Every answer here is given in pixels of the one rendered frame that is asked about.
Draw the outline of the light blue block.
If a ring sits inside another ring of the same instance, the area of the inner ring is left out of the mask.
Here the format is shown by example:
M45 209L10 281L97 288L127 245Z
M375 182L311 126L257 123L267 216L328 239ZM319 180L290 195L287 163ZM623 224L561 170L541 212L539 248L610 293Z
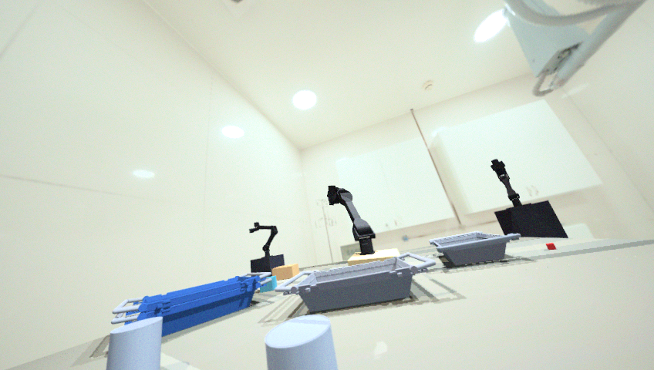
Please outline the light blue block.
M273 291L275 287L277 287L276 276L266 277L266 278L271 278L271 281L266 283L267 284L266 286L260 288L260 293Z

